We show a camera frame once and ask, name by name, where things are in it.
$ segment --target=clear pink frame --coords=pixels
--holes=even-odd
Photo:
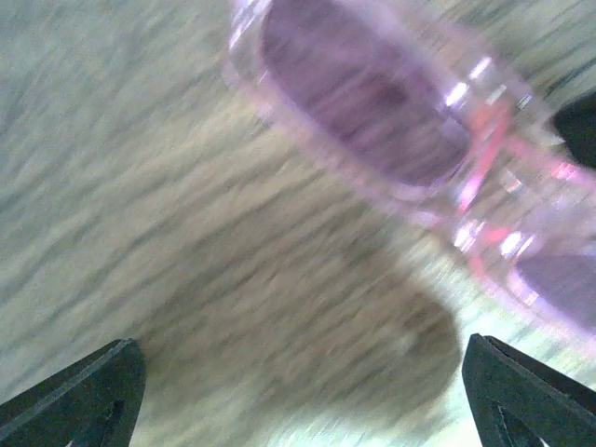
[[[233,2],[226,80],[252,100],[261,117],[285,130],[375,207],[441,233],[503,304],[551,335],[596,353],[595,331],[561,314],[515,270],[520,259],[537,254],[596,255],[591,242],[596,177],[546,147],[561,141],[549,128],[550,111],[532,90],[477,35],[419,7],[400,0],[334,0],[367,21],[380,38],[424,58],[439,91],[450,99],[448,106],[464,117],[472,135],[463,164],[447,182],[433,187],[390,183],[341,150],[271,77],[261,39],[273,1]],[[421,33],[429,28],[432,41]],[[439,58],[432,49],[436,41],[459,48],[461,58]],[[499,189],[507,215],[478,205],[487,184]]]

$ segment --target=wooden surface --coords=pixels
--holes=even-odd
[[[0,400],[119,337],[148,362],[133,446],[479,445],[474,332],[596,386],[228,91],[226,6],[0,2]],[[594,2],[435,6],[553,106],[596,86]]]

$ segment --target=eyeglasses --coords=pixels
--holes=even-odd
[[[596,346],[596,180],[469,30],[400,0],[237,0],[224,74],[376,207],[441,233],[493,296]]]

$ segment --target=tinted lens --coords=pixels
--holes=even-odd
[[[596,257],[550,255],[522,259],[521,279],[584,329],[596,333]]]
[[[262,45],[278,87],[388,181],[430,186],[461,165],[467,131],[420,62],[332,0],[274,0]]]

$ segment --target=black object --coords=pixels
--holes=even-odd
[[[564,105],[553,117],[553,125],[576,161],[596,168],[596,90]]]
[[[141,408],[145,363],[116,340],[0,406],[2,447],[126,447]]]
[[[513,347],[472,335],[462,374],[484,447],[596,445],[596,393]]]

